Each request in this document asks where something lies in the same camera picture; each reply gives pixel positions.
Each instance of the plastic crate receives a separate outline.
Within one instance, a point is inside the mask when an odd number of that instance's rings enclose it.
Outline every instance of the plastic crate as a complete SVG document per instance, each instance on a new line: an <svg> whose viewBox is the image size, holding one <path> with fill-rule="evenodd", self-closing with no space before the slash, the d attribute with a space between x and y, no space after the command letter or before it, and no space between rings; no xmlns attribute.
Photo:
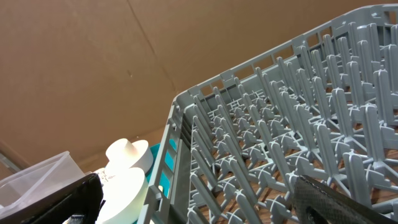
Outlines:
<svg viewBox="0 0 398 224"><path fill-rule="evenodd" d="M370 198L370 189L398 193L398 160L385 153L398 149L397 14L398 4L353 10L179 94L138 223L295 223L302 174L397 220L396 196ZM257 68L267 58L272 65ZM264 199L265 190L280 195Z"/></svg>
<svg viewBox="0 0 398 224"><path fill-rule="evenodd" d="M84 177L69 152L40 162L0 181L0 219Z"/></svg>

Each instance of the white object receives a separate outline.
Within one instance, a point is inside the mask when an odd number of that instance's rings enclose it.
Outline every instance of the white object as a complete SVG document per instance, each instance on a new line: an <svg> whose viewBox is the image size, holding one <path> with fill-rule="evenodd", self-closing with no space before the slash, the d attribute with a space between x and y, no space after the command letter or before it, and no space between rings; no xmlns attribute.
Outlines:
<svg viewBox="0 0 398 224"><path fill-rule="evenodd" d="M84 176L67 151L0 180L0 219Z"/></svg>
<svg viewBox="0 0 398 224"><path fill-rule="evenodd" d="M145 173L130 168L113 177L103 187L105 204L99 212L100 224L132 224L138 219L148 189Z"/></svg>
<svg viewBox="0 0 398 224"><path fill-rule="evenodd" d="M105 167L108 177L130 167L139 167L146 173L154 161L149 144L145 140L131 143L125 138L119 139L108 147L105 154L109 159Z"/></svg>

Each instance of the brown backdrop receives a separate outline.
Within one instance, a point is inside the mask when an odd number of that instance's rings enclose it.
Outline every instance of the brown backdrop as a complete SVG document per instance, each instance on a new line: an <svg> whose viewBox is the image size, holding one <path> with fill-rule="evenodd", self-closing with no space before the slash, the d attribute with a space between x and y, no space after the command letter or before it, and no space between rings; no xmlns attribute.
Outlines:
<svg viewBox="0 0 398 224"><path fill-rule="evenodd" d="M22 167L63 151L101 167L118 138L159 141L179 92L387 2L0 1L0 151Z"/></svg>

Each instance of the dish rack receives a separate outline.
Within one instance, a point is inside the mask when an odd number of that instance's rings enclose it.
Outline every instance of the dish rack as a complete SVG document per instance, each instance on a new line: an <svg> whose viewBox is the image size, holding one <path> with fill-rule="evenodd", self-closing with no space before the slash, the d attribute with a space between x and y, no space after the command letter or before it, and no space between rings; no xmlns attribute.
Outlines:
<svg viewBox="0 0 398 224"><path fill-rule="evenodd" d="M398 220L397 12L353 10L175 97L138 223L298 223L299 175Z"/></svg>

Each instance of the black object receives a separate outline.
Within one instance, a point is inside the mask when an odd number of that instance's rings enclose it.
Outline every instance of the black object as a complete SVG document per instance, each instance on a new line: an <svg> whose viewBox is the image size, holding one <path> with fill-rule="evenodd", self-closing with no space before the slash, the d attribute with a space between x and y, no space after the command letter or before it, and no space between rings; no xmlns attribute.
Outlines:
<svg viewBox="0 0 398 224"><path fill-rule="evenodd" d="M0 224L94 224L102 207L103 191L97 174L78 181L0 220Z"/></svg>
<svg viewBox="0 0 398 224"><path fill-rule="evenodd" d="M301 223L395 223L313 178L297 178L294 209Z"/></svg>

